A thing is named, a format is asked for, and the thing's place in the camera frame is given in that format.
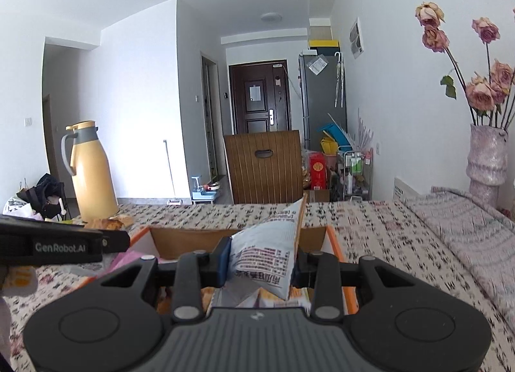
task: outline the floral bedspread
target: floral bedspread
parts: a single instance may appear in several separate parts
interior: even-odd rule
[[[121,205],[120,212],[134,217],[129,229],[136,233],[154,224],[190,229],[244,228],[258,223],[285,205]],[[482,372],[508,372],[515,365],[513,333],[485,290],[462,262],[411,210],[400,202],[335,202],[307,205],[305,226],[331,224],[339,233],[345,256],[351,262],[364,254],[375,255],[425,280],[482,311],[492,328],[492,344]],[[22,341],[30,315],[74,289],[83,278],[62,267],[38,269],[39,289],[27,298],[9,298],[12,311],[11,343],[13,368],[33,371]]]

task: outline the wooden chair back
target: wooden chair back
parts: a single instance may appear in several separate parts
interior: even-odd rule
[[[226,135],[234,203],[291,203],[302,198],[299,131]]]

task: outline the paper notice on door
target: paper notice on door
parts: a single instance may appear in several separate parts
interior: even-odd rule
[[[251,86],[250,87],[250,101],[258,102],[259,100],[261,100],[261,87]]]

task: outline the black handle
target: black handle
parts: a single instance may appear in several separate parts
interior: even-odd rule
[[[182,254],[177,261],[172,298],[173,322],[192,322],[204,317],[197,255]]]
[[[329,253],[320,251],[310,255],[311,259],[317,259],[313,261],[318,266],[311,318],[318,322],[340,322],[344,316],[340,263]]]
[[[254,151],[256,158],[270,158],[274,155],[272,150],[256,150]]]

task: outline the refrigerator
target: refrigerator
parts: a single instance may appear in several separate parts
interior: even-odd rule
[[[336,63],[335,56],[325,56],[329,63],[315,75],[309,67],[309,62],[315,55],[300,55],[300,83],[302,90],[302,110],[304,118],[304,148],[312,151],[322,151],[320,141],[324,137],[317,129],[332,123],[327,113],[347,131],[347,98],[343,86],[343,107],[341,107],[341,91],[338,94],[338,104],[334,107],[336,96]]]

